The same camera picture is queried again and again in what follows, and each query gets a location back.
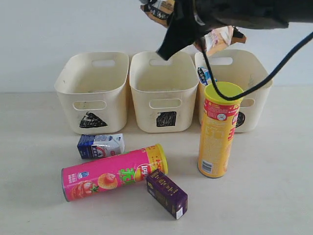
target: white tabletop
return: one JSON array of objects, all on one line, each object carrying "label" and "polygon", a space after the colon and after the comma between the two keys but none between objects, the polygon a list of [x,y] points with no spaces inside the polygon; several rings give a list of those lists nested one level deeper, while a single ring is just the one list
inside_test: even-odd
[{"label": "white tabletop", "polygon": [[236,134],[228,172],[197,169],[200,125],[147,134],[131,111],[126,150],[160,143],[188,194],[179,220],[145,183],[66,202],[61,169],[82,163],[55,93],[0,94],[1,235],[289,235],[313,233],[313,87],[274,87],[257,128]]}]

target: plastic storage bin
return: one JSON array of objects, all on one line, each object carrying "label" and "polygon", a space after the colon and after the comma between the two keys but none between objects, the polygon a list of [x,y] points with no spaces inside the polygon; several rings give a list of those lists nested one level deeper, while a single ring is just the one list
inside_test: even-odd
[{"label": "plastic storage bin", "polygon": [[130,86],[141,130],[179,132],[191,125],[198,77],[189,54],[178,52],[168,61],[155,52],[135,55]]},{"label": "plastic storage bin", "polygon": [[[226,49],[209,57],[210,66],[217,81],[232,82],[247,90],[261,82],[268,73],[261,62],[252,53],[245,50]],[[203,55],[196,53],[196,67],[206,68]],[[244,97],[237,120],[236,132],[248,132],[255,129],[266,103],[273,81]],[[199,83],[199,122],[203,118],[205,85]]]},{"label": "plastic storage bin", "polygon": [[74,132],[113,133],[125,126],[128,68],[121,52],[82,53],[67,62],[55,90]]}]

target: small purple carton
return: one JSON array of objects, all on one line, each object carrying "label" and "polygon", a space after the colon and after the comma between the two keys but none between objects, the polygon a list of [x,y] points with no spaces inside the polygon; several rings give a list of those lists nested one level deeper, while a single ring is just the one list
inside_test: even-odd
[{"label": "small purple carton", "polygon": [[172,214],[175,219],[187,212],[188,195],[159,169],[148,175],[148,192]]}]

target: lay's chip can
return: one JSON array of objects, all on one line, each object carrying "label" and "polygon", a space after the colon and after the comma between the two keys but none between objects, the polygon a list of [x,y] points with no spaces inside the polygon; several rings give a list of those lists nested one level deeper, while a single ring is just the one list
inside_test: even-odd
[{"label": "lay's chip can", "polygon": [[[235,96],[243,92],[239,86],[233,83],[217,82],[216,84],[226,96]],[[221,98],[212,84],[205,88],[198,169],[207,177],[219,178],[227,171],[242,100],[243,98],[227,101]]]},{"label": "lay's chip can", "polygon": [[144,180],[159,169],[168,173],[162,146],[142,148],[62,169],[62,186],[67,201],[85,198]]}]

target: black cable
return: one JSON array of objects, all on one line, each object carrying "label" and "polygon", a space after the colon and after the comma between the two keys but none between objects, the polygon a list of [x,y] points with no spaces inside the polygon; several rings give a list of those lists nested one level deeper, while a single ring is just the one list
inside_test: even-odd
[{"label": "black cable", "polygon": [[261,87],[263,87],[264,85],[266,85],[281,69],[282,67],[303,47],[305,46],[309,41],[311,41],[313,38],[313,32],[310,33],[307,37],[305,37],[301,42],[299,42],[296,46],[294,46],[294,48],[292,48],[290,50],[290,52],[283,58],[283,60],[276,66],[276,68],[260,83],[258,83],[257,85],[255,85],[254,87],[251,87],[250,89],[242,92],[241,94],[235,95],[233,97],[228,97],[223,95],[220,90],[218,89],[214,76],[213,76],[213,72],[212,69],[210,67],[210,63],[209,60],[206,56],[206,52],[205,52],[205,46],[203,44],[203,42],[201,40],[198,40],[200,46],[201,46],[201,52],[203,54],[204,60],[205,60],[205,64],[207,66],[207,69],[209,70],[209,74],[211,76],[211,81],[212,81],[212,85],[216,91],[216,93],[223,99],[225,100],[236,100],[236,99],[240,99],[254,91],[256,91],[257,89],[260,89]]}]

